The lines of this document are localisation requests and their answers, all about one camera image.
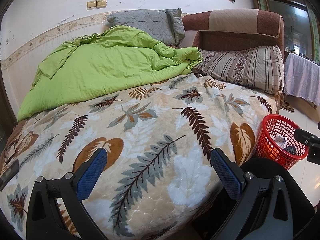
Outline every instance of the pillowcase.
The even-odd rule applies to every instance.
[[[193,73],[257,88],[268,94],[282,93],[284,64],[277,45],[230,51],[201,49],[200,52],[204,60],[192,69]]]
[[[167,46],[179,46],[185,33],[181,8],[166,10],[132,10],[109,14],[110,27],[126,25],[148,33]]]

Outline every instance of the metal screw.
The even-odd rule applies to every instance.
[[[279,181],[279,182],[283,181],[282,177],[279,176],[279,175],[276,176],[276,180]]]
[[[72,173],[72,172],[68,172],[68,173],[66,173],[66,174],[64,175],[64,177],[65,177],[66,179],[71,179],[72,176],[73,176],[73,173]]]
[[[36,182],[41,182],[42,180],[43,180],[43,177],[40,176],[40,177],[38,177],[38,178],[36,179]]]
[[[254,177],[254,175],[251,173],[251,172],[246,172],[245,173],[245,176],[248,178],[248,179],[252,179]]]

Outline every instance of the blanket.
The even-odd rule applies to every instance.
[[[15,130],[1,156],[1,174],[16,159],[20,171],[1,192],[0,208],[26,239],[36,178],[61,178],[103,147],[108,162],[83,201],[88,213],[110,240],[164,239],[207,211],[221,190],[211,150],[241,165],[263,117],[277,109],[273,95],[192,73],[43,111]]]
[[[187,74],[201,60],[196,47],[174,49],[129,26],[66,41],[39,64],[17,119]]]

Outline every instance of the gray pillow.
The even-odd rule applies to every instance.
[[[168,46],[178,46],[184,36],[181,8],[166,10],[132,10],[108,15],[110,27],[126,25],[148,33]]]

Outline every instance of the blue gripper pad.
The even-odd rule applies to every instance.
[[[101,149],[77,184],[77,198],[80,201],[90,196],[106,164],[107,152],[105,149]]]
[[[228,162],[231,163],[231,161],[226,156],[225,158],[227,160],[224,159],[219,153],[219,151],[222,152],[222,150],[216,148],[211,152],[211,164],[215,169],[217,175],[219,176],[219,179],[221,180],[229,197],[231,199],[239,201],[242,195],[242,184],[228,164]]]

